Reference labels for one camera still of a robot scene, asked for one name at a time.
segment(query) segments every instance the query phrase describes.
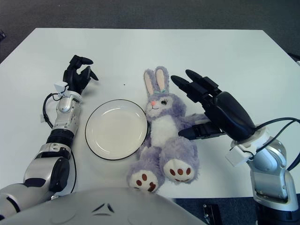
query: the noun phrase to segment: white plate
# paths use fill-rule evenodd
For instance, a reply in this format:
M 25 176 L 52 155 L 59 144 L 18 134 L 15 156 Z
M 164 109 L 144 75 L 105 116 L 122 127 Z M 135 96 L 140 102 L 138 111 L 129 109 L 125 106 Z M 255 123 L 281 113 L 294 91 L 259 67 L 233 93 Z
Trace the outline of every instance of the white plate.
M 99 157 L 117 160 L 130 156 L 147 134 L 143 110 L 127 100 L 113 100 L 99 106 L 85 127 L 89 148 Z

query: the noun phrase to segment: paw pad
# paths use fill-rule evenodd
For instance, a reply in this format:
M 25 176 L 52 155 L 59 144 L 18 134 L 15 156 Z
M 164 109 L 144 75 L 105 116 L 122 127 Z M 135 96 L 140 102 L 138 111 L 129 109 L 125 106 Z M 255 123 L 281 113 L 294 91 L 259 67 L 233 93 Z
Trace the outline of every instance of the paw pad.
M 140 170 L 132 174 L 129 185 L 133 188 L 152 192 L 158 188 L 158 180 L 151 171 Z
M 190 165 L 178 159 L 168 161 L 164 166 L 164 173 L 170 180 L 177 182 L 188 182 L 195 175 Z

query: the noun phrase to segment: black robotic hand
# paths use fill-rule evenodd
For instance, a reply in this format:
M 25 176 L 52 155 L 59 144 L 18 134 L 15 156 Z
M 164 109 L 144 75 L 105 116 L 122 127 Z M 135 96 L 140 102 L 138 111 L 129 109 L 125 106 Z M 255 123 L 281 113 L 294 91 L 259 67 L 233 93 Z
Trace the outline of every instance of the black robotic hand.
M 186 70 L 193 82 L 178 76 L 171 76 L 172 81 L 193 102 L 200 102 L 205 115 L 211 122 L 194 125 L 178 134 L 190 140 L 212 138 L 227 134 L 233 140 L 242 141 L 255 132 L 255 125 L 245 109 L 228 92 L 221 91 L 218 85 L 208 77 L 202 77 L 192 70 Z
M 97 76 L 90 69 L 90 66 L 87 66 L 80 74 L 77 73 L 77 69 L 81 67 L 81 65 L 91 65 L 93 61 L 85 58 L 74 55 L 70 61 L 70 65 L 65 70 L 63 81 L 67 82 L 69 85 L 68 90 L 75 91 L 81 95 L 83 89 L 88 85 L 90 79 L 98 81 Z

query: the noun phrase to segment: black object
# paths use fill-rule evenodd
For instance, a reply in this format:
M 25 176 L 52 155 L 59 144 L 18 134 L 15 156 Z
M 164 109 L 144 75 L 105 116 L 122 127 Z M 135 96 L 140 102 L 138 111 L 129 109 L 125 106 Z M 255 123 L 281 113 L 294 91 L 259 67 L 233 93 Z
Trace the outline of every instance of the black object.
M 74 55 L 70 61 L 70 65 L 65 70 L 63 81 L 67 82 L 69 85 L 68 90 L 75 91 L 81 95 L 83 89 L 88 85 L 90 79 L 98 81 L 97 76 L 90 69 L 90 66 L 87 66 L 83 71 L 81 71 L 80 75 L 76 72 L 77 69 L 81 67 L 81 65 L 91 65 L 93 61 L 85 58 Z
M 20 208 L 19 208 L 18 204 L 12 198 L 7 197 L 6 199 L 13 205 L 13 207 L 17 213 L 20 212 Z
M 178 76 L 171 76 L 172 81 L 193 102 L 200 102 L 205 115 L 213 124 L 236 141 L 249 138 L 255 132 L 255 125 L 245 109 L 228 92 L 221 91 L 218 85 L 208 77 L 202 77 L 194 71 L 186 70 L 193 82 Z
M 77 179 L 77 168 L 76 168 L 75 157 L 74 157 L 74 154 L 73 154 L 73 152 L 72 152 L 72 151 L 71 151 L 71 154 L 72 154 L 72 157 L 73 157 L 73 162 L 74 162 L 75 179 L 74 179 L 74 184 L 73 184 L 73 187 L 72 187 L 72 190 L 71 190 L 70 194 L 71 194 L 71 193 L 73 193 L 73 191 L 74 191 L 75 184 L 76 184 L 76 179 Z
M 294 117 L 282 117 L 282 118 L 277 118 L 277 119 L 273 119 L 273 120 L 269 120 L 267 122 L 264 122 L 264 123 L 260 124 L 259 126 L 257 126 L 255 129 L 259 130 L 259 129 L 265 127 L 266 125 L 269 125 L 269 124 L 272 124 L 272 123 L 276 123 L 276 122 L 279 122 L 279 121 L 285 121 L 285 120 L 293 120 L 293 121 L 297 121 L 297 122 L 300 123 L 300 120 L 297 119 L 297 118 L 294 118 Z
M 258 148 L 257 150 L 256 150 L 256 152 L 258 153 L 258 152 L 260 152 L 261 150 L 263 150 L 264 148 L 266 148 L 268 145 L 270 145 L 273 141 L 275 141 L 278 137 L 279 137 L 279 135 L 281 135 L 281 133 L 285 130 L 285 129 L 287 129 L 288 128 L 288 126 L 289 125 L 291 125 L 292 123 L 294 123 L 294 122 L 296 122 L 295 120 L 293 120 L 293 121 L 291 121 L 291 122 L 289 122 L 288 124 L 286 124 L 276 135 L 275 135 L 275 137 L 273 137 L 270 141 L 268 141 L 268 142 L 266 142 L 262 147 L 260 147 L 260 148 Z
M 207 139 L 225 135 L 225 133 L 214 123 L 208 122 L 204 124 L 193 125 L 190 128 L 178 132 L 179 136 L 183 136 L 189 140 Z
M 258 225 L 299 225 L 300 209 L 296 211 L 275 210 L 255 203 Z
M 50 128 L 53 128 L 53 124 L 50 122 L 50 119 L 47 115 L 47 112 L 46 112 L 46 103 L 48 101 L 49 98 L 51 98 L 51 96 L 53 96 L 52 93 L 50 93 L 44 100 L 44 103 L 43 103 L 43 117 L 44 117 L 44 120 L 45 122 L 49 125 Z
M 97 210 L 99 210 L 100 208 L 102 208 L 105 205 L 105 203 L 101 204 L 99 207 L 95 208 L 92 212 L 95 212 Z
M 26 187 L 42 187 L 45 184 L 46 180 L 43 178 L 29 178 L 27 179 L 23 185 Z
M 67 129 L 54 129 L 51 131 L 46 143 L 60 143 L 65 144 L 71 148 L 74 134 Z
M 217 204 L 204 204 L 204 218 L 209 225 L 222 225 L 221 213 Z
M 5 33 L 3 32 L 3 30 L 0 30 L 0 42 L 3 41 L 6 38 Z
M 50 178 L 50 191 L 59 192 L 66 187 L 69 177 L 69 170 L 70 164 L 66 158 L 61 157 L 56 161 Z
M 107 204 L 107 207 L 108 207 L 108 209 L 109 209 L 110 212 L 114 213 L 113 208 L 111 207 L 110 203 Z

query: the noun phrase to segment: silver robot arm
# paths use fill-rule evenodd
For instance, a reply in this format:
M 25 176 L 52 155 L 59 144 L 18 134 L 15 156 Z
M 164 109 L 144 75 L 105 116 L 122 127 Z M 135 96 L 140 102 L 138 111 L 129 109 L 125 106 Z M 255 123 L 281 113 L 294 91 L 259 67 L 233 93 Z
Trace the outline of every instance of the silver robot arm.
M 233 141 L 226 158 L 233 166 L 246 161 L 251 169 L 259 225 L 298 224 L 299 205 L 293 178 L 287 170 L 285 147 L 276 139 L 256 152 L 271 139 L 267 128 L 261 128 L 247 140 Z
M 12 184 L 0 190 L 0 220 L 49 200 L 67 185 L 68 160 L 79 124 L 81 92 L 90 77 L 98 80 L 90 67 L 80 75 L 77 74 L 76 70 L 82 64 L 92 64 L 92 61 L 74 56 L 64 73 L 64 82 L 55 85 L 57 90 L 64 86 L 64 90 L 58 93 L 60 100 L 56 108 L 55 124 L 46 144 L 42 145 L 28 166 L 23 183 Z
M 234 141 L 226 158 L 233 166 L 247 162 L 251 169 L 251 181 L 256 201 L 259 225 L 300 224 L 300 209 L 293 178 L 286 168 L 286 151 L 281 142 L 273 139 L 264 126 L 282 120 L 291 120 L 277 135 L 296 118 L 279 118 L 255 126 L 245 109 L 228 92 L 221 91 L 208 77 L 186 70 L 192 82 L 178 76 L 172 81 L 192 101 L 200 102 L 211 122 L 194 125 L 178 134 L 187 139 L 206 139 L 228 135 Z M 300 162 L 300 154 L 292 163 Z

